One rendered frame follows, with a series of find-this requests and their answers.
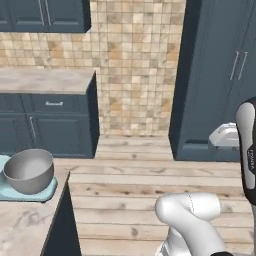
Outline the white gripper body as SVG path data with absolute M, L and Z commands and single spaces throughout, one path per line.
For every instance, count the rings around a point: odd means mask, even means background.
M 239 138 L 235 123 L 226 123 L 216 128 L 209 136 L 209 142 L 214 147 L 238 148 Z

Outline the dark blue tall cupboard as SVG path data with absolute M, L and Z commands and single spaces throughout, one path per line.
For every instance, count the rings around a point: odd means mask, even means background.
M 256 0 L 186 0 L 169 141 L 181 161 L 238 162 L 210 134 L 256 96 Z

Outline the dark blue base cupboards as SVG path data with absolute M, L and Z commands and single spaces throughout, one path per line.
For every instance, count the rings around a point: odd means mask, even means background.
M 0 69 L 0 154 L 92 158 L 99 135 L 94 70 Z

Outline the dark blue island cupboard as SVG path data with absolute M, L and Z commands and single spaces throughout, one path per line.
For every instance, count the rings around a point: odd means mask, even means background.
M 52 198 L 53 203 L 50 201 L 46 203 L 54 209 L 40 256 L 82 256 L 69 178 L 70 173 L 67 173 L 58 198 Z

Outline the grey metal mixing bowl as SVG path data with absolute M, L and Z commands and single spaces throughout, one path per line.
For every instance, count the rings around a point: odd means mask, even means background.
M 54 177 L 52 154 L 44 149 L 27 149 L 13 155 L 4 165 L 3 174 L 10 186 L 26 195 L 48 187 Z

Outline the dark blue wall cupboards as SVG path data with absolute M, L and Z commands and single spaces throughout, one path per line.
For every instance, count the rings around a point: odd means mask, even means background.
M 86 33 L 90 0 L 0 0 L 0 32 Z

